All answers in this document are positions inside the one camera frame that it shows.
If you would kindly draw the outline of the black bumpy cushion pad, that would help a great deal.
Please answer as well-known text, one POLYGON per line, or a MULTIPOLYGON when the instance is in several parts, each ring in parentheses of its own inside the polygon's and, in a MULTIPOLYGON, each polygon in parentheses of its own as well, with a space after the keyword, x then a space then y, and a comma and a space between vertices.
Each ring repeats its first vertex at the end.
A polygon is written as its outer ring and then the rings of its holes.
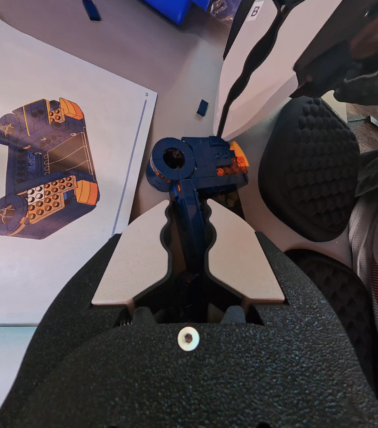
POLYGON ((313 242, 337 238, 354 206, 360 147, 322 98, 290 99, 262 154, 258 185, 267 208, 313 242))

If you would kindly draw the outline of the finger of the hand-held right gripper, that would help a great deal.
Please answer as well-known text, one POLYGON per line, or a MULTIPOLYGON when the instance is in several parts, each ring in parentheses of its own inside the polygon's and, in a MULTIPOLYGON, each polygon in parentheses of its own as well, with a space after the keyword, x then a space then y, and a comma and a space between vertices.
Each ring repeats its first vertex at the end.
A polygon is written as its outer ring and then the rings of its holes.
POLYGON ((230 106, 271 52, 281 26, 281 2, 241 1, 224 51, 215 108, 215 134, 230 134, 230 106))
POLYGON ((268 115, 298 87, 296 61, 341 1, 301 1, 281 6, 281 26, 271 52, 252 72, 246 89, 230 106, 233 138, 268 115))

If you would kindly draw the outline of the blue orange brick model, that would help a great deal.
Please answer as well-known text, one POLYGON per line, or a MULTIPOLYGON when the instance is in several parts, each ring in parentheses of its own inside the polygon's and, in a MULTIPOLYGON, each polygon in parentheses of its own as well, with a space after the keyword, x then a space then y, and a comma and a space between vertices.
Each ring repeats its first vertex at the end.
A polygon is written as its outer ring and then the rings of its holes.
POLYGON ((226 311, 242 297, 207 273, 205 255, 212 229, 205 225, 207 199, 237 191, 249 183, 245 159, 218 136, 165 137, 156 142, 145 170, 150 185, 170 195, 187 280, 181 282, 183 307, 191 315, 209 303, 226 311))

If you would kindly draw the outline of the open instruction booklet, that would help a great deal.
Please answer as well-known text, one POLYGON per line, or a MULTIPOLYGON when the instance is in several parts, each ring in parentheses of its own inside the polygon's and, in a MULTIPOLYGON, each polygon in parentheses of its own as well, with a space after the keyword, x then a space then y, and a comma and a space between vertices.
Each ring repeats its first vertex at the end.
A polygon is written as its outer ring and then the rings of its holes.
POLYGON ((0 18, 0 403, 47 306, 127 226, 157 96, 0 18))

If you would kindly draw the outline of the blue plastic bin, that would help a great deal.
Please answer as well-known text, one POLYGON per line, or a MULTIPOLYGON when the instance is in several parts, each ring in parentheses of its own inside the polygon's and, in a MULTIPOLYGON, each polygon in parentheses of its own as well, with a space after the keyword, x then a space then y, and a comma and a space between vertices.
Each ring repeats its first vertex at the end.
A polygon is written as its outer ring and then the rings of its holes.
POLYGON ((144 2, 175 24, 181 26, 192 4, 196 4, 203 10, 207 10, 209 0, 144 0, 144 2))

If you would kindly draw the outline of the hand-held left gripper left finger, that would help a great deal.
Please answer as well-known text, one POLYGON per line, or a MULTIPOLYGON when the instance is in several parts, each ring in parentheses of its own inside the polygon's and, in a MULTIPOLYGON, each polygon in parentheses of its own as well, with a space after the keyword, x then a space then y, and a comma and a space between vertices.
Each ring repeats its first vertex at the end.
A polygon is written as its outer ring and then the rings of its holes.
POLYGON ((120 234, 92 298, 94 306, 126 306, 132 314, 171 274, 171 201, 154 205, 120 234))

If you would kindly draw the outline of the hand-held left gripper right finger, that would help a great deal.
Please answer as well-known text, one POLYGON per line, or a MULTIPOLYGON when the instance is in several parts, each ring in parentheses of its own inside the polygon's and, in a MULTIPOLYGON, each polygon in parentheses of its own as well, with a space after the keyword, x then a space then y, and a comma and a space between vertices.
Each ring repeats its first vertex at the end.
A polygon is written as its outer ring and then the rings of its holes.
POLYGON ((255 230, 213 199, 205 201, 208 247, 205 251, 207 299, 221 311, 255 303, 284 303, 285 295, 255 230))

